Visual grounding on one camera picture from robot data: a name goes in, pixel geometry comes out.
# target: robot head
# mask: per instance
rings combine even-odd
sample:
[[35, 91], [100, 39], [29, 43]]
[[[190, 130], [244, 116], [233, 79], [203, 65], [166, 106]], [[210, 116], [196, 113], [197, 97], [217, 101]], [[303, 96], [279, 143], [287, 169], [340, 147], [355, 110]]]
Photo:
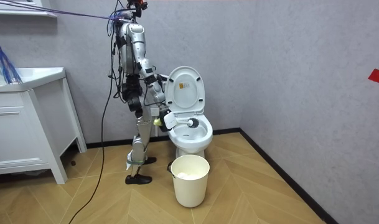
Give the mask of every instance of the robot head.
[[141, 17], [142, 10], [147, 9], [147, 1], [146, 0], [128, 0], [127, 7], [131, 8], [131, 6], [135, 7], [135, 12], [133, 13], [134, 17]]

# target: gray wall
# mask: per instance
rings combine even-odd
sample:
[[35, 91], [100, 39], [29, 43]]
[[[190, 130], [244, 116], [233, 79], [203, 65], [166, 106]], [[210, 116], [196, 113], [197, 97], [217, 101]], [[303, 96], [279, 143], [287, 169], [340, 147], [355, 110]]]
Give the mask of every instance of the gray wall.
[[241, 128], [339, 223], [379, 223], [379, 1], [256, 5]]
[[[56, 9], [108, 16], [115, 0], [55, 0]], [[163, 74], [194, 67], [206, 89], [205, 115], [214, 129], [240, 125], [243, 98], [238, 77], [251, 72], [249, 27], [255, 2], [150, 1], [138, 21], [145, 26], [147, 57]], [[238, 22], [234, 16], [240, 15]], [[59, 15], [57, 19], [0, 16], [0, 44], [16, 67], [65, 67], [87, 142], [100, 141], [108, 95], [110, 39], [106, 21]], [[136, 134], [134, 115], [113, 100], [105, 140]]]

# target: bucket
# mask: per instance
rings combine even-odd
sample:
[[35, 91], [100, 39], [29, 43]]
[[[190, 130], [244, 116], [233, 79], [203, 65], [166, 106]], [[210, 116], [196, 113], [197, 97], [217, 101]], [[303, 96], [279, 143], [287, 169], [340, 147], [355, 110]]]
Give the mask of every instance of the bucket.
[[203, 202], [210, 170], [207, 160], [184, 155], [170, 162], [167, 170], [172, 174], [175, 197], [182, 206], [193, 208]]

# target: toilet seat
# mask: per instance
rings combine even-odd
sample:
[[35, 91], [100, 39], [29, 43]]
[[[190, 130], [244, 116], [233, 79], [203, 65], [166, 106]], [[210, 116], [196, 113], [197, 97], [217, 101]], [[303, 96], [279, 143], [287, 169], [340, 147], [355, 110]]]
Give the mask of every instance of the toilet seat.
[[166, 82], [166, 102], [177, 116], [203, 114], [205, 91], [200, 74], [188, 66], [174, 69]]

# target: humanoid robot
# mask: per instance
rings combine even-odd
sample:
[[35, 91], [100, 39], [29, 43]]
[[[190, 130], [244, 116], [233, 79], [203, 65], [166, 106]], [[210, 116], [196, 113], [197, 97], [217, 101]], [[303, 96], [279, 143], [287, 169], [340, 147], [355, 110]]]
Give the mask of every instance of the humanoid robot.
[[[133, 139], [133, 150], [128, 155], [127, 163], [133, 169], [126, 178], [126, 184], [148, 184], [152, 177], [139, 174], [142, 165], [156, 162], [155, 157], [147, 157], [147, 145], [154, 121], [149, 114], [149, 106], [159, 107], [159, 126], [162, 131], [171, 130], [176, 125], [174, 115], [165, 104], [163, 83], [167, 76], [156, 74], [156, 68], [145, 57], [146, 41], [144, 27], [136, 22], [142, 10], [147, 9], [144, 0], [128, 0], [127, 8], [120, 9], [118, 21], [113, 22], [116, 35], [115, 46], [119, 50], [119, 72], [126, 74], [125, 83], [121, 85], [121, 96], [127, 102], [129, 110], [135, 112], [138, 134]], [[144, 81], [146, 92], [143, 94], [140, 81]], [[145, 97], [149, 92], [154, 103], [147, 104]]]

